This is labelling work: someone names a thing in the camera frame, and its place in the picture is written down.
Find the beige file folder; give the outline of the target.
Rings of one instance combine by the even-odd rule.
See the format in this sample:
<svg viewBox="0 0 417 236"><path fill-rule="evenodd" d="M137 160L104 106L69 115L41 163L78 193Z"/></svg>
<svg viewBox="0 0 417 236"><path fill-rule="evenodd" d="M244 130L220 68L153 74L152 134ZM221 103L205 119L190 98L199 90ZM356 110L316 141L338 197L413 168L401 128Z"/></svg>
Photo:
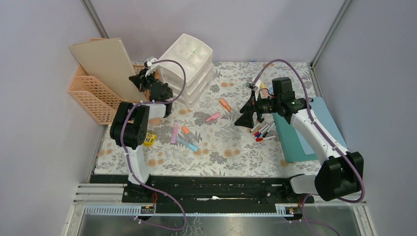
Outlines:
<svg viewBox="0 0 417 236"><path fill-rule="evenodd" d="M129 80L136 75L120 38L100 39L69 46L78 63L121 99L145 100L146 96Z"/></svg>

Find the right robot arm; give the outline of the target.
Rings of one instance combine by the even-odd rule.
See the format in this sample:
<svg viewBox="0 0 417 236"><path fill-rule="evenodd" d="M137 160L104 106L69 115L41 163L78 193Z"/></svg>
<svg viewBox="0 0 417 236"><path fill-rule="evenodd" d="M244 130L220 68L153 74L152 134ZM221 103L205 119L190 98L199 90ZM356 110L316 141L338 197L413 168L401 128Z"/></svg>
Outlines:
<svg viewBox="0 0 417 236"><path fill-rule="evenodd" d="M268 98L258 96L261 88L255 80L248 81L246 86L251 89L251 95L240 109L241 117L234 124L253 128L254 113L258 122L263 121L263 114L278 114L302 135L321 163L316 175L290 177L290 184L282 189L284 200L293 203L302 194L310 194L318 195L325 201L339 199L347 202L346 196L357 192L360 193L357 201L364 199L362 155L348 151L330 135L318 120L309 100L296 98L291 79L273 79L273 95Z"/></svg>

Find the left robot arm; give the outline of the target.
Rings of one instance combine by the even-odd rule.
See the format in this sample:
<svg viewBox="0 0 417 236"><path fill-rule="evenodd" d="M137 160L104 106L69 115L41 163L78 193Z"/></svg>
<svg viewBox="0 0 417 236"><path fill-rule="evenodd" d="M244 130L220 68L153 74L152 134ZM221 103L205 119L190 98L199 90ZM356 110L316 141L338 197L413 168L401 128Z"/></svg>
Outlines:
<svg viewBox="0 0 417 236"><path fill-rule="evenodd" d="M172 103L168 100L173 97L173 91L167 83L156 78L154 72L148 76L144 73L130 76L129 80L139 91L149 92L149 102L120 102L110 127L110 137L127 152L128 181L136 185L134 196L140 202L147 202L153 191L145 184L150 176L143 152L148 122L171 114Z"/></svg>

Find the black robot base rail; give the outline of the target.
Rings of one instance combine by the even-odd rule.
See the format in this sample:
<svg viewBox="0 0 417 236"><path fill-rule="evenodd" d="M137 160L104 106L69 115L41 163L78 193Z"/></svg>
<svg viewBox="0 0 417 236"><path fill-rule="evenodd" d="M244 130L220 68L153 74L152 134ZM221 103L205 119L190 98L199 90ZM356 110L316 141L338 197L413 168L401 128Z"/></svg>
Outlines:
<svg viewBox="0 0 417 236"><path fill-rule="evenodd" d="M132 184L125 175L92 175L93 184L122 184L123 203L150 203L156 213L276 213L276 204L299 207L313 197L296 194L288 178L280 177L180 177L150 176L146 184Z"/></svg>

